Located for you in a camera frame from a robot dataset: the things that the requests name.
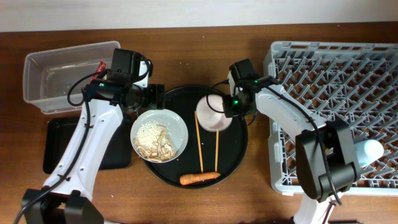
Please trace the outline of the grey plate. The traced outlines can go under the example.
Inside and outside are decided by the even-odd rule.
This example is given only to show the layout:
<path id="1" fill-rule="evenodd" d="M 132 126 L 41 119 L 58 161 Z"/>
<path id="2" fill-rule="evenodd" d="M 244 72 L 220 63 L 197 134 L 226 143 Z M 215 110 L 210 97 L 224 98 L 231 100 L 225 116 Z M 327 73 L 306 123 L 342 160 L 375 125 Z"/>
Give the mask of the grey plate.
<path id="1" fill-rule="evenodd" d="M 181 155 L 181 153 L 185 150 L 185 147 L 187 146 L 188 129 L 184 120 L 177 113 L 171 110 L 167 109 L 149 110 L 139 115 L 135 120 L 135 122 L 133 122 L 131 128 L 131 133 L 130 133 L 131 144 L 132 144 L 133 135 L 136 134 L 139 127 L 150 120 L 158 121 L 168 128 L 169 138 L 172 144 L 174 145 L 176 155 L 173 159 L 167 162 L 176 159 L 179 155 Z"/>

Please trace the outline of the wooden chopstick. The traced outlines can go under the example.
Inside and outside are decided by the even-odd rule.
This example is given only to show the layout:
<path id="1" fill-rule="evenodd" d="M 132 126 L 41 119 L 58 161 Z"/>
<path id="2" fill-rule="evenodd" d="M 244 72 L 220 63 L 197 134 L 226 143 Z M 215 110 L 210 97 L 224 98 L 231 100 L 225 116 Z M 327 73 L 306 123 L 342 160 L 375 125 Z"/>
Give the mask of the wooden chopstick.
<path id="1" fill-rule="evenodd" d="M 216 130 L 216 146 L 215 146 L 215 172 L 218 172 L 219 135 L 220 135 L 220 131 L 217 129 Z"/>
<path id="2" fill-rule="evenodd" d="M 195 128 L 196 128 L 196 134 L 197 134 L 197 144 L 198 144 L 198 154 L 199 154 L 199 160 L 200 160 L 200 170 L 201 173 L 203 173 L 203 156 L 202 156 L 202 151 L 201 151 L 201 140 L 200 140 L 200 130 L 199 130 L 199 124 L 198 124 L 198 117 L 197 117 L 197 111 L 194 111 L 195 114 Z"/>

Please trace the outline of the blue plastic cup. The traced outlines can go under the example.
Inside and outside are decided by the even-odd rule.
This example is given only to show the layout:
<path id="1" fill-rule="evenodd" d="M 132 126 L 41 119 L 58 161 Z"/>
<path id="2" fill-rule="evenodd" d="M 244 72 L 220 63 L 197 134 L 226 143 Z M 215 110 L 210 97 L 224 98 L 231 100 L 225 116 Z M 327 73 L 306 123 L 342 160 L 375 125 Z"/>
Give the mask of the blue plastic cup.
<path id="1" fill-rule="evenodd" d="M 384 154 L 383 145 L 376 140 L 369 139 L 354 144 L 358 164 L 360 167 L 366 167 L 378 160 Z"/>

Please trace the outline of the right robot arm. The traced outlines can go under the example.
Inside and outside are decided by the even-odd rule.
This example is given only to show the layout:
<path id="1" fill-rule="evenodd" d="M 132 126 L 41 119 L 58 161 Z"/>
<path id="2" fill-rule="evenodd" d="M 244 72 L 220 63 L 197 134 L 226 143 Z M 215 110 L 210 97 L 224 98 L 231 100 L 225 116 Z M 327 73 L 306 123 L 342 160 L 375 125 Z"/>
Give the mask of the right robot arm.
<path id="1" fill-rule="evenodd" d="M 341 196 L 359 179 L 359 162 L 349 126 L 312 113 L 275 79 L 238 80 L 228 75 L 227 117 L 258 111 L 275 121 L 295 144 L 298 182 L 304 192 L 291 223 L 328 223 Z"/>

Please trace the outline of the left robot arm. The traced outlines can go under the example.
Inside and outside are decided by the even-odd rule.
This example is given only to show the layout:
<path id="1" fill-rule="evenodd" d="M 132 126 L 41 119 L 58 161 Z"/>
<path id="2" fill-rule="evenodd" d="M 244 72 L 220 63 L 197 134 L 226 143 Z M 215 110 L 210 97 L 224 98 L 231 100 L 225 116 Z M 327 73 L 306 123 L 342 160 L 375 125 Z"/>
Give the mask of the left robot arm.
<path id="1" fill-rule="evenodd" d="M 80 120 L 68 146 L 40 190 L 27 189 L 15 223 L 106 223 L 93 205 L 95 179 L 124 110 L 163 109 L 165 87 L 95 79 L 82 89 Z"/>

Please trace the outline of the pink bowl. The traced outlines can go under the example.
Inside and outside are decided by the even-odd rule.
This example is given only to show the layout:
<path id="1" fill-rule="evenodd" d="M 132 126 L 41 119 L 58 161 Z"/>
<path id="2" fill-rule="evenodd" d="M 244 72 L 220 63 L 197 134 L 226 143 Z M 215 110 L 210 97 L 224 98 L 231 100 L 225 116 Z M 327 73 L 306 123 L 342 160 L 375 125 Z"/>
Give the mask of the pink bowl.
<path id="1" fill-rule="evenodd" d="M 223 131 L 232 123 L 232 118 L 227 118 L 223 113 L 213 111 L 209 106 L 221 111 L 223 109 L 223 99 L 220 95 L 208 95 L 199 100 L 196 112 L 200 126 L 209 132 Z"/>

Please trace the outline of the red snack wrapper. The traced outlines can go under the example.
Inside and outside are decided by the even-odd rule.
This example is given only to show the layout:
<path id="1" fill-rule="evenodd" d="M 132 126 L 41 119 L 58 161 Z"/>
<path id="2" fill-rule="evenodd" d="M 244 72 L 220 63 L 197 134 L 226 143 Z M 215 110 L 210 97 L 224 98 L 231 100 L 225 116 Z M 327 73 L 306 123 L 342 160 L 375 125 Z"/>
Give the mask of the red snack wrapper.
<path id="1" fill-rule="evenodd" d="M 106 69 L 106 63 L 104 63 L 103 61 L 100 61 L 98 68 L 95 71 L 95 75 L 92 76 L 90 83 L 97 78 L 97 76 L 99 75 L 100 72 L 103 72 Z"/>

